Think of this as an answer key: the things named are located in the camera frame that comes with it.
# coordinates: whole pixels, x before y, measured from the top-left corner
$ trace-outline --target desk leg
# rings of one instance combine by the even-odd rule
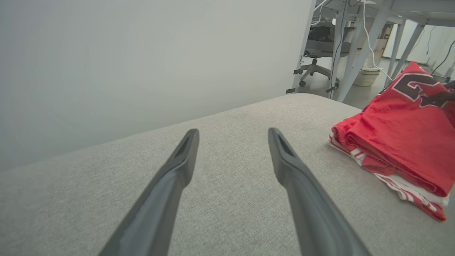
[[[414,47],[415,43],[417,42],[417,39],[419,38],[420,34],[424,30],[424,27],[425,27],[424,24],[418,24],[417,27],[415,27],[414,33],[412,34],[412,37],[409,40],[409,44],[408,44],[408,46],[406,46],[406,49],[404,50],[403,55],[401,56],[400,60],[398,61],[398,64],[395,67],[395,70],[392,73],[391,78],[395,78],[395,76],[400,71],[400,69],[403,66],[404,62],[406,61],[406,59],[408,58],[409,54],[411,53],[412,48]]]
[[[379,12],[376,16],[376,19],[373,22],[373,26],[371,27],[371,29],[368,33],[371,46],[374,45],[374,42],[376,41],[379,34],[381,33],[382,28],[384,27],[385,22],[387,21],[387,18],[389,17],[390,9],[392,8],[393,3],[394,3],[394,0],[384,0],[383,1],[381,9],[379,10]],[[343,102],[344,99],[346,98],[346,95],[348,95],[349,89],[352,87],[352,83],[354,82],[355,78],[359,74],[360,68],[362,67],[363,63],[365,62],[369,52],[370,52],[370,49],[368,47],[368,40],[367,40],[362,47],[362,51],[360,52],[359,57],[354,62],[351,72],[349,72],[349,75],[347,77],[345,77],[343,79],[343,82],[341,83],[340,94],[339,94],[337,101]]]
[[[359,14],[358,19],[355,22],[354,29],[354,38],[352,39],[351,48],[349,50],[348,62],[346,63],[346,68],[344,69],[343,80],[349,76],[349,73],[352,70],[352,65],[354,64],[355,55],[357,53],[357,47],[359,46],[360,36],[364,32],[364,18],[363,13]]]
[[[394,78],[392,76],[392,70],[394,69],[394,64],[395,64],[395,60],[397,58],[397,53],[398,53],[398,47],[399,47],[399,43],[401,42],[401,36],[403,35],[403,31],[404,31],[404,24],[406,22],[406,19],[403,18],[403,21],[401,22],[401,24],[397,24],[398,27],[397,27],[397,34],[395,36],[395,42],[394,42],[394,47],[392,49],[392,56],[390,57],[390,64],[389,64],[389,69],[387,71],[387,74],[391,77],[391,78]],[[385,84],[384,84],[384,88],[386,88],[389,84],[390,84],[391,80],[386,77],[385,78]]]
[[[343,12],[346,11],[347,5],[344,6]],[[343,43],[344,31],[344,18],[343,13],[337,14],[337,22],[335,25],[335,40],[334,49],[332,54],[332,68],[330,73],[330,87],[334,87],[337,79],[338,65],[340,63],[341,44]],[[333,92],[329,93],[329,98],[332,98]]]

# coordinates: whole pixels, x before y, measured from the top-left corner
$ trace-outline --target black cable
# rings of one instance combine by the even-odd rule
[[[445,60],[447,60],[447,57],[449,56],[449,53],[450,53],[450,50],[452,49],[452,45],[454,45],[455,41],[452,42],[452,44],[450,45],[449,47],[449,51],[447,52],[447,55],[445,56],[445,59],[441,62],[441,64],[439,64],[439,66],[437,66],[435,68],[435,70],[433,70],[433,72],[431,73],[431,75],[433,75],[435,72],[436,72],[436,69],[438,69],[438,67],[440,67],[442,65],[442,63],[445,62]]]
[[[344,9],[346,9],[346,4],[347,4],[347,3],[348,3],[348,0],[346,0],[346,2],[344,3]],[[344,30],[344,29],[343,29],[343,22],[344,22],[344,13],[345,13],[345,11],[343,10],[343,15],[341,16],[341,24],[340,24],[340,43],[338,44],[337,49],[335,50],[335,57],[337,56],[336,53],[338,52],[338,48],[340,47],[341,43],[343,42],[343,30]],[[334,72],[334,65],[335,65],[335,58],[334,58],[333,61],[332,61],[332,70],[331,70],[331,72],[332,72],[332,76],[335,75],[335,83],[336,83],[336,81],[337,81],[336,75],[337,75],[337,74],[333,74],[333,72]],[[332,85],[332,78],[330,78],[330,88],[332,88],[332,87],[333,87],[333,85]],[[330,98],[330,99],[332,99],[333,91],[335,91],[335,89],[332,90],[332,91],[330,91],[330,95],[329,95],[329,98]]]
[[[362,1],[362,0],[358,0],[358,2],[355,3],[355,5],[351,5],[351,0],[346,0],[346,1],[348,2],[349,6],[354,7],[354,6],[358,5],[360,3],[360,1]]]
[[[414,45],[414,47],[411,49],[411,51],[409,52],[409,54],[411,54],[411,52],[417,47],[417,45],[420,43],[420,40],[422,39],[422,35],[425,33],[425,28],[424,30],[420,33],[420,36],[419,38],[417,39],[417,43]]]
[[[430,40],[431,40],[431,32],[433,32],[433,29],[435,29],[436,26],[434,26],[431,30],[430,30],[430,38],[428,38],[428,42],[427,42],[427,54],[428,55],[428,52],[430,51]]]

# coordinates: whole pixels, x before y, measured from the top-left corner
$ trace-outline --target red jersey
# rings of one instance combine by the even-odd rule
[[[362,159],[358,163],[386,183],[396,175],[398,183],[404,179],[445,198],[455,182],[455,102],[436,106],[426,98],[447,91],[412,62],[361,113],[332,128],[332,142],[339,143],[332,145]]]

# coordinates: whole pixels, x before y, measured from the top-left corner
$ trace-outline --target metal frame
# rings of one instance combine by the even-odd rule
[[[378,38],[379,34],[382,31],[382,28],[384,27],[387,18],[389,17],[390,10],[392,9],[392,5],[394,3],[394,0],[384,0],[381,9],[378,12],[378,15],[376,16],[376,19],[373,22],[373,25],[368,33],[369,35],[369,42],[370,45],[374,45],[374,42],[376,41],[376,38]],[[362,67],[363,63],[365,62],[368,53],[370,52],[369,46],[368,46],[368,41],[365,41],[362,51],[360,52],[360,55],[355,61],[351,72],[348,73],[347,77],[344,77],[343,80],[341,81],[341,85],[339,88],[339,95],[337,98],[337,101],[343,102],[344,99],[346,98],[346,95],[348,95],[349,89],[352,87],[352,84],[357,77],[360,68]]]
[[[394,47],[392,48],[392,56],[390,57],[390,64],[389,64],[389,69],[387,70],[387,74],[389,75],[389,77],[394,77],[392,75],[392,70],[394,68],[394,65],[393,63],[395,62],[396,58],[397,58],[397,53],[398,53],[398,48],[399,48],[399,43],[401,41],[401,37],[403,35],[403,31],[404,31],[404,24],[406,23],[406,19],[403,18],[403,20],[401,21],[401,24],[398,23],[397,25],[397,34],[395,36],[395,42],[394,42]],[[387,77],[385,79],[385,84],[384,84],[384,88],[387,87],[387,85],[391,82],[391,80]]]
[[[352,66],[354,64],[355,52],[357,51],[357,47],[359,45],[359,40],[362,36],[362,32],[364,31],[364,17],[363,14],[359,15],[358,20],[355,23],[354,29],[354,38],[351,43],[351,48],[349,50],[348,61],[346,62],[346,68],[344,69],[344,76],[348,77],[349,73],[352,71]]]
[[[424,28],[425,28],[425,25],[418,24],[417,27],[414,29],[414,33],[412,33],[411,39],[409,40],[409,43],[406,46],[406,49],[404,50],[403,55],[401,56],[400,60],[398,61],[398,64],[395,67],[394,72],[390,76],[391,78],[395,78],[395,76],[398,74],[400,69],[403,67],[404,62],[406,61],[409,54],[411,53],[412,48],[414,47],[415,43],[417,42],[417,39],[419,38],[419,36],[422,33],[422,31],[424,30]],[[393,51],[395,51],[395,48],[397,49],[396,51],[398,51],[398,45],[394,45]],[[390,70],[390,67],[393,67],[393,62],[391,62],[389,64],[389,70]]]
[[[410,4],[409,0],[396,0],[392,11],[428,11],[431,12],[447,12],[447,10],[455,10],[455,2],[450,0],[413,0]]]
[[[343,43],[343,32],[344,32],[344,19],[343,13],[348,9],[348,4],[343,6],[341,13],[337,14],[336,25],[335,25],[335,41],[334,50],[332,55],[332,70],[330,73],[330,86],[334,87],[337,83],[338,66],[340,63],[341,44]]]

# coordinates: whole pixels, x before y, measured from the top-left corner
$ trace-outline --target chair base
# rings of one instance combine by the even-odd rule
[[[303,76],[300,78],[300,83],[299,85],[300,86],[304,86],[306,83],[304,83],[304,79],[310,75],[312,76],[313,73],[319,73],[319,74],[322,74],[324,76],[326,76],[327,78],[330,79],[330,75],[332,74],[332,71],[330,69],[327,69],[325,67],[321,67],[319,65],[316,65],[316,62],[317,60],[316,59],[313,59],[313,62],[311,63],[311,65],[304,65],[304,66],[301,66],[300,69],[296,70],[298,74],[302,74],[304,70],[306,70],[306,72],[303,74]],[[340,80],[338,78],[335,79],[335,83],[339,84],[340,83]]]

